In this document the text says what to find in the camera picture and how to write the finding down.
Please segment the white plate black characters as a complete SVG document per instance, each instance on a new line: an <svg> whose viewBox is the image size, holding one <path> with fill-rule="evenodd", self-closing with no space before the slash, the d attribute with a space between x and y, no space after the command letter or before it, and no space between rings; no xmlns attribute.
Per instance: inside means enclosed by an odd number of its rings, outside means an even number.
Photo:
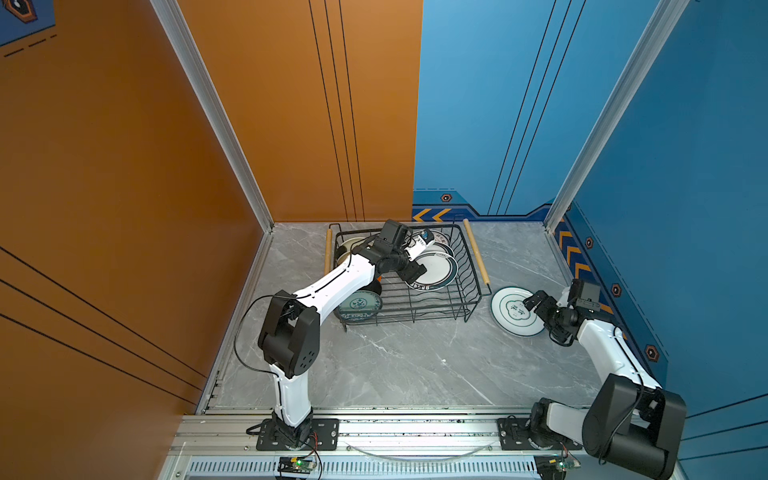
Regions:
<svg viewBox="0 0 768 480"><path fill-rule="evenodd" d="M501 288L491 298L491 315L505 331L520 337L532 337L544 330L544 322L528 310L523 301L532 292L514 286Z"/></svg>

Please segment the black wire dish rack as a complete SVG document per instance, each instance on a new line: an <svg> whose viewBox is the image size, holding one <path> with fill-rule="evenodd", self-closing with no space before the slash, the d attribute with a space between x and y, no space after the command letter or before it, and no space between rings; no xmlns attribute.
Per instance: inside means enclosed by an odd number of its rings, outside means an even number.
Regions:
<svg viewBox="0 0 768 480"><path fill-rule="evenodd" d="M427 224L407 238L432 236L416 259L422 275L408 282L395 271L373 280L336 307L332 316L345 327L425 320L468 321L491 293L484 271L475 265L477 249L469 232L456 224Z"/></svg>

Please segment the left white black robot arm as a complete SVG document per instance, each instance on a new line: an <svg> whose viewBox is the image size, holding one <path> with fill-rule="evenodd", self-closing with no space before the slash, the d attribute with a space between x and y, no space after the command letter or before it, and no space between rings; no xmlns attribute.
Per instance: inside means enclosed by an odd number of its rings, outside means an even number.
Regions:
<svg viewBox="0 0 768 480"><path fill-rule="evenodd" d="M308 371L320 352L321 326L353 293L386 273L410 283L427 268L416 258L434 243L429 231L417 233L394 220L351 248L346 260L313 284L294 293L271 296L257 346L273 374L276 403L271 422L292 448L312 434L313 409Z"/></svg>

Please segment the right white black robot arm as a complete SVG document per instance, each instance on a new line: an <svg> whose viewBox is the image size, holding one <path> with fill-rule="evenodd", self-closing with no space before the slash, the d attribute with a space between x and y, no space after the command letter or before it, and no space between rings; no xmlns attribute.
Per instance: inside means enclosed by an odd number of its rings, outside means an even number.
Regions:
<svg viewBox="0 0 768 480"><path fill-rule="evenodd" d="M602 386L588 409L542 398L527 422L539 449L581 445L601 463L651 479L669 479L677 462L687 406L664 389L629 348L620 327L601 310L599 286L575 279L559 301L538 291L523 302L556 344L579 343Z"/></svg>

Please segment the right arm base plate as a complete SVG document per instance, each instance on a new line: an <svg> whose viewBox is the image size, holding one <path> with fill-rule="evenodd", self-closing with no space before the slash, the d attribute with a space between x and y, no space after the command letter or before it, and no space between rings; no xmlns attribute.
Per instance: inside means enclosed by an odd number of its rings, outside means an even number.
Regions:
<svg viewBox="0 0 768 480"><path fill-rule="evenodd" d="M536 433L531 430L528 418L507 416L498 418L500 447L503 451L581 451L583 446L554 433Z"/></svg>

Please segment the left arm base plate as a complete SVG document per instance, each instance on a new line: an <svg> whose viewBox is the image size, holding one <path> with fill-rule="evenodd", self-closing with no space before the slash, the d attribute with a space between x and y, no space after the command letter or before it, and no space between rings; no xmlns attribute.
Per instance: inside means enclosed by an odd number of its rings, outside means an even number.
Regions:
<svg viewBox="0 0 768 480"><path fill-rule="evenodd" d="M308 417L298 427L291 427L277 417L249 427L246 433L255 436L258 451L298 450L335 451L339 439L337 418Z"/></svg>

